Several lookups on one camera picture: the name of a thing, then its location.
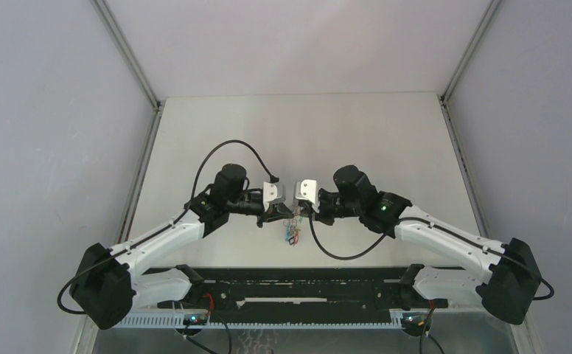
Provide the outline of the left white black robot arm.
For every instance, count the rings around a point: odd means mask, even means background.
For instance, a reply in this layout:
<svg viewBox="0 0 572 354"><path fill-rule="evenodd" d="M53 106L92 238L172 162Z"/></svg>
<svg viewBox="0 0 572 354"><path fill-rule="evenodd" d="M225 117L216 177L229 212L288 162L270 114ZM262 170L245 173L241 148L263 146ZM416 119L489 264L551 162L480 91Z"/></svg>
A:
<svg viewBox="0 0 572 354"><path fill-rule="evenodd" d="M203 286L184 271L171 268L151 274L149 269L174 251L204 239L232 214L254 216L257 226L293 217L278 178L271 178L259 189L249 189L246 184L245 168L226 164L168 223L111 247L100 243L88 247L66 287L80 312L99 329L107 330L137 308L175 300L188 308L199 305Z"/></svg>

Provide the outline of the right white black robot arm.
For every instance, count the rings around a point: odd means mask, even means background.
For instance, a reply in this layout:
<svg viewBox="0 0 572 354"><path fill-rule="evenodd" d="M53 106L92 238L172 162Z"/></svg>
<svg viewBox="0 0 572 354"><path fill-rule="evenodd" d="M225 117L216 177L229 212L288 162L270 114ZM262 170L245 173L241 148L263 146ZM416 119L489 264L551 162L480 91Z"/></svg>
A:
<svg viewBox="0 0 572 354"><path fill-rule="evenodd" d="M401 284L400 299L410 307L426 299L480 305L501 321L520 325L547 281L540 273L529 244L517 238L508 243L473 235L445 223L407 198L378 190L354 165L333 175L338 188L329 192L315 180L296 184L294 198L309 221L334 224L338 218L357 218L369 231L419 245L458 264L457 269L417 265L415 275Z"/></svg>

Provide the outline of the large keyring with key tags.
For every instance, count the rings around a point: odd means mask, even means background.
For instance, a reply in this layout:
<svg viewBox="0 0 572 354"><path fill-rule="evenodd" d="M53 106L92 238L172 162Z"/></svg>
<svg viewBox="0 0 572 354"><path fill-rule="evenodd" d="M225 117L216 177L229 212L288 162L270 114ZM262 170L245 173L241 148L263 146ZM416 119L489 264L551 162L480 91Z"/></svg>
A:
<svg viewBox="0 0 572 354"><path fill-rule="evenodd" d="M283 225L285 227L285 241L289 246L296 246L299 243L299 226L301 223L297 223L296 221L299 216L301 215L294 214L293 218L283 221Z"/></svg>

